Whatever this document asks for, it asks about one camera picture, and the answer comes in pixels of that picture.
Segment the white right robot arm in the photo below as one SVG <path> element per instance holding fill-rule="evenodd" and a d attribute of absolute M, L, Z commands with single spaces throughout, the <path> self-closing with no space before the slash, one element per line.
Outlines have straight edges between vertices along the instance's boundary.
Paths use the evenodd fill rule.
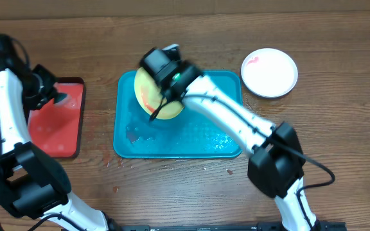
<path fill-rule="evenodd" d="M 318 220 L 304 194 L 303 155 L 296 131 L 276 126 L 231 99 L 179 49 L 153 48 L 139 62 L 167 102 L 180 102 L 217 125 L 248 156 L 249 180 L 272 198 L 285 230 L 316 230 Z"/>

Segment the yellow-green plate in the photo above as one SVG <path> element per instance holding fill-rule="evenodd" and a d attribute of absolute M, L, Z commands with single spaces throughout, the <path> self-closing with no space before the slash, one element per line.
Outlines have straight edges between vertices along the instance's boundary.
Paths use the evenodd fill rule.
<path fill-rule="evenodd" d="M 134 92 L 141 108 L 149 115 L 153 114 L 161 101 L 166 103 L 160 94 L 160 89 L 155 84 L 152 77 L 140 67 L 134 77 Z M 178 101 L 173 101 L 164 106 L 157 115 L 157 119 L 173 119 L 181 113 L 183 105 Z"/>

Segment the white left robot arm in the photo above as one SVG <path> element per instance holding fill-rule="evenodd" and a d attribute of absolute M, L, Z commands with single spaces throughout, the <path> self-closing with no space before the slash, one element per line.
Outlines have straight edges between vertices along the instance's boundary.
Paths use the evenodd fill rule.
<path fill-rule="evenodd" d="M 37 226 L 50 221 L 63 230 L 120 230 L 106 213 L 93 209 L 71 188 L 64 168 L 32 143 L 28 113 L 66 95 L 45 67 L 30 67 L 16 52 L 18 41 L 0 33 L 0 208 Z"/>

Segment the orange and green sponge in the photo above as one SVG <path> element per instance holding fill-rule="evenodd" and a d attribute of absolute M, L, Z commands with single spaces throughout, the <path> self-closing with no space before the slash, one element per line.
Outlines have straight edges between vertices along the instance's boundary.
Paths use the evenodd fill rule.
<path fill-rule="evenodd" d="M 68 94 L 59 92 L 55 97 L 54 97 L 54 104 L 58 105 L 59 103 L 64 103 L 65 100 L 68 98 Z"/>

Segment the white plate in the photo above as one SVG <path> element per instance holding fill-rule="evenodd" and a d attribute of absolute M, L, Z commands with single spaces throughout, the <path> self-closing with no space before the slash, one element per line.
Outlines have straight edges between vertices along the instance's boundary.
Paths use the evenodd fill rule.
<path fill-rule="evenodd" d="M 299 77 L 294 60 L 274 48 L 262 48 L 245 57 L 241 69 L 245 86 L 262 98 L 280 98 L 288 94 Z"/>

